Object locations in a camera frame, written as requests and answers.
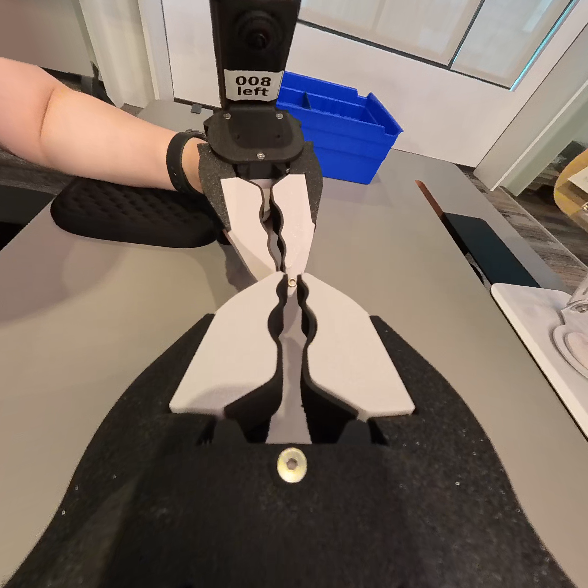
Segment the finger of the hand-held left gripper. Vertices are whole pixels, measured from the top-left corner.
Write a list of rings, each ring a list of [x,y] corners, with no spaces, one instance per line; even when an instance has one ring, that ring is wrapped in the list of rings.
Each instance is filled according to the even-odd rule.
[[[222,179],[221,187],[230,228],[226,236],[256,281],[279,271],[270,252],[270,234],[263,223],[270,213],[271,179]]]
[[[278,246],[282,251],[281,267],[285,274],[305,272],[316,225],[304,174],[290,174],[270,190],[270,205],[278,221]]]

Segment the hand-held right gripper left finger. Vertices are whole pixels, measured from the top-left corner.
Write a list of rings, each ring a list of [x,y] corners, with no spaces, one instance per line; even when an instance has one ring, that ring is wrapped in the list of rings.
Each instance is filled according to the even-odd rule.
[[[170,401],[171,412],[234,420],[248,441],[265,441],[282,402],[287,301],[288,278],[275,272],[223,304]]]

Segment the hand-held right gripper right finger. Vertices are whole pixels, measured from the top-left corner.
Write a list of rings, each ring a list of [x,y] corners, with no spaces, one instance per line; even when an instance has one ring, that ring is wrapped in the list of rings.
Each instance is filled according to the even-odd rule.
[[[335,444],[350,422],[416,409],[371,315],[312,275],[298,276],[300,393],[312,444]]]

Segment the blue plastic bin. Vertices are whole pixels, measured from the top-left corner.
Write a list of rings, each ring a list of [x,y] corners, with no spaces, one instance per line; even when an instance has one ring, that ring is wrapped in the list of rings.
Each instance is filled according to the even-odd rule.
[[[300,122],[326,178],[370,184],[403,132],[373,93],[293,72],[276,105]]]

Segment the grey desk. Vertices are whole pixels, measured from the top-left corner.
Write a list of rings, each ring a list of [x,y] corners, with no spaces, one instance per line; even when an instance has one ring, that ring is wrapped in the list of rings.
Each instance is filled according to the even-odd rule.
[[[454,165],[325,180],[308,271],[375,315],[416,414],[383,444],[200,444],[171,386],[247,273],[57,227],[1,251],[1,587],[587,587],[587,439],[416,185],[559,279]]]

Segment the black wrist rest pad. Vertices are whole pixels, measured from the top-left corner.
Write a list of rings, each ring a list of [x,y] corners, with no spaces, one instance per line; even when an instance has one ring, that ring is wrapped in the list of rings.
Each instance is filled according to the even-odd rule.
[[[62,230],[87,238],[178,249],[230,245],[208,200],[194,191],[75,178],[52,201],[50,214]]]

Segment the white sign stand base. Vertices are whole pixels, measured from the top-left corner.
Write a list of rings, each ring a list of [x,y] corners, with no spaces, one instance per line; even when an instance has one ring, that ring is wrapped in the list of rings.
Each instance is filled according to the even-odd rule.
[[[505,283],[490,293],[587,436],[587,277],[572,295]]]

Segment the large grid window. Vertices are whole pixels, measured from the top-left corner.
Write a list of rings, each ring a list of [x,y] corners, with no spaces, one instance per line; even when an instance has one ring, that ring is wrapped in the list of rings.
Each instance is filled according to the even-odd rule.
[[[492,85],[517,87],[577,1],[302,1],[300,20]]]

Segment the instruction sign board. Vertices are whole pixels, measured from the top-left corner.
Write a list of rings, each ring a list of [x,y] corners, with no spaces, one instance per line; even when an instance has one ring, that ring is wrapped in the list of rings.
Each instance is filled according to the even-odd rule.
[[[570,181],[570,178],[585,169],[587,169],[587,149],[563,169],[553,190],[556,206],[565,216],[575,221],[582,214],[587,213],[587,192]]]

